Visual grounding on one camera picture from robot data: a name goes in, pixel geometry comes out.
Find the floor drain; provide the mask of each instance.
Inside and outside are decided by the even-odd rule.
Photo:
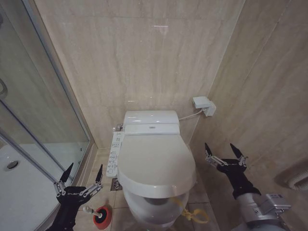
[[[17,167],[18,164],[19,164],[19,161],[18,161],[18,160],[12,161],[12,162],[10,162],[10,163],[7,165],[7,168],[8,168],[8,169],[13,169],[13,168]]]
[[[119,181],[117,180],[117,178],[112,178],[112,182],[111,182],[111,191],[119,191],[122,190],[122,185],[120,185]]]

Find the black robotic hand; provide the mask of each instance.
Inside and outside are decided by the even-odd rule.
[[[79,207],[88,202],[103,187],[103,165],[101,165],[93,185],[87,188],[83,186],[65,187],[64,183],[67,181],[72,167],[73,163],[63,173],[59,182],[53,184],[57,193],[57,200],[61,206],[53,224],[46,231],[72,231]]]
[[[205,143],[205,159],[210,162],[211,165],[216,167],[219,172],[227,175],[233,187],[232,194],[234,199],[245,193],[256,193],[261,195],[260,191],[253,186],[244,174],[247,168],[245,163],[246,157],[244,157],[241,151],[233,144],[230,143],[230,146],[237,159],[220,159],[217,156],[214,156],[207,143]]]

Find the shower drain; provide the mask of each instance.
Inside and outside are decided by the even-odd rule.
[[[11,169],[17,167],[18,164],[19,164],[19,161],[18,161],[18,160],[12,161],[12,162],[10,162],[10,163],[7,165],[7,168],[8,168],[9,170],[11,170]]]

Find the shower enclosure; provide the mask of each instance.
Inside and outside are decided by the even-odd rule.
[[[57,206],[53,181],[90,137],[28,1],[0,0],[0,230],[35,230]]]

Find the white cable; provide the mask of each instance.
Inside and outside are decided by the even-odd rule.
[[[189,117],[192,117],[192,116],[195,116],[195,115],[197,115],[197,114],[199,114],[199,113],[201,113],[201,112],[203,112],[204,111],[204,108],[202,108],[199,112],[197,112],[197,113],[195,113],[195,114],[192,114],[192,115],[188,115],[188,116],[185,116],[185,117],[182,117],[182,118],[180,118],[179,120],[183,120],[183,119],[187,119],[187,118],[189,118]]]

